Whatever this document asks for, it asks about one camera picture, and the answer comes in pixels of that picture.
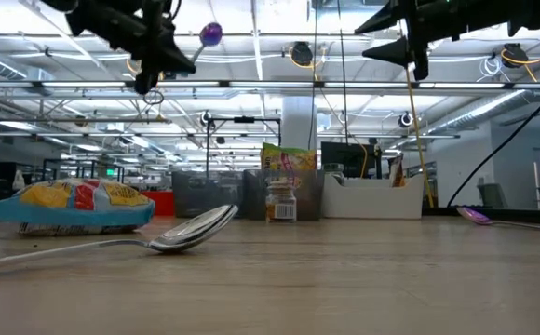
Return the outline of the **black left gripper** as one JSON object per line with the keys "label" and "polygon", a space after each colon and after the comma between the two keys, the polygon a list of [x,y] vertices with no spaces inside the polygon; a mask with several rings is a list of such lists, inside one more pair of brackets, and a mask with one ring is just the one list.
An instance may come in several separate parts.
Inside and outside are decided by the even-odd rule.
{"label": "black left gripper", "polygon": [[178,48],[174,40],[172,0],[145,0],[142,2],[142,23],[145,35],[139,54],[141,71],[135,79],[135,90],[141,95],[148,93],[164,76],[186,77],[195,73],[195,64]]}

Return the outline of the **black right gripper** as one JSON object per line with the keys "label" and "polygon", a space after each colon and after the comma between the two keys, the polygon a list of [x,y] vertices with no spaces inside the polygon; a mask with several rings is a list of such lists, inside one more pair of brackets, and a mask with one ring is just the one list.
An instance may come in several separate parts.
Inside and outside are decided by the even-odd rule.
{"label": "black right gripper", "polygon": [[389,0],[380,10],[356,28],[354,34],[368,34],[394,26],[405,19],[407,34],[395,42],[371,47],[362,52],[369,59],[390,62],[402,67],[413,63],[414,78],[424,80],[429,74],[427,48],[430,29],[425,18],[429,17],[428,2],[418,0]]}

